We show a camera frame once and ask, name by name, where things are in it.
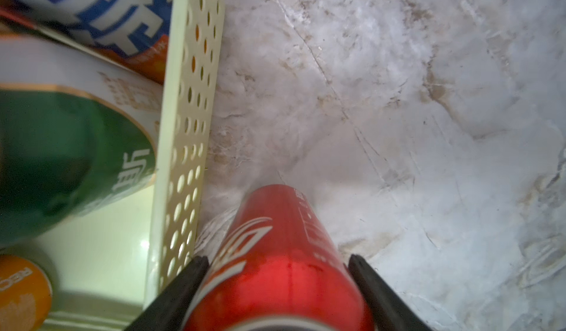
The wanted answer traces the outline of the orange soda can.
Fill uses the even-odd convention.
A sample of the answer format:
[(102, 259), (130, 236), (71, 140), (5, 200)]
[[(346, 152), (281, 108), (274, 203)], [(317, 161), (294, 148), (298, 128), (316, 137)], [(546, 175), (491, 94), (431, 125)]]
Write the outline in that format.
[(38, 330), (52, 307), (52, 284), (30, 260), (1, 256), (1, 329)]
[(172, 0), (1, 0), (157, 83), (164, 83)]

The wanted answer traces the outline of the red cola can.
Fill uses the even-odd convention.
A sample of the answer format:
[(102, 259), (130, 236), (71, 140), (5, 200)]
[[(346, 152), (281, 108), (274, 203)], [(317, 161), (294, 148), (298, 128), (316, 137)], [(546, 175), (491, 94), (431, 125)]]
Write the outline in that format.
[(193, 298), (184, 330), (372, 330), (362, 293), (305, 196), (247, 196)]

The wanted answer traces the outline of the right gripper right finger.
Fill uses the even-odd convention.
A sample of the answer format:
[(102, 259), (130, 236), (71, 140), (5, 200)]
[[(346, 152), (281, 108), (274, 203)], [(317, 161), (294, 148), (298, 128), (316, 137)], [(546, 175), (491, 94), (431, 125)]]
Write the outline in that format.
[(432, 331), (359, 254), (352, 254), (349, 273), (368, 305), (378, 330)]

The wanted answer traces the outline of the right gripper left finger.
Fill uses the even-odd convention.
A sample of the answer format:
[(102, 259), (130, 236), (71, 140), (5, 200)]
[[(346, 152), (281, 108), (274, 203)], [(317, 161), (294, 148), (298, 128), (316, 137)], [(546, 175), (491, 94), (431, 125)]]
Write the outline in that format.
[(195, 257), (125, 330), (180, 330), (208, 269), (207, 257)]

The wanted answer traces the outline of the green white can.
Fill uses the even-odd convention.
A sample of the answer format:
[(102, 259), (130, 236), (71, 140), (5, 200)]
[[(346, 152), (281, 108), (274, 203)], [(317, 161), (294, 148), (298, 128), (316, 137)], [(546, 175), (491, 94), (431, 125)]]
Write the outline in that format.
[(161, 85), (31, 35), (1, 37), (1, 246), (148, 186)]

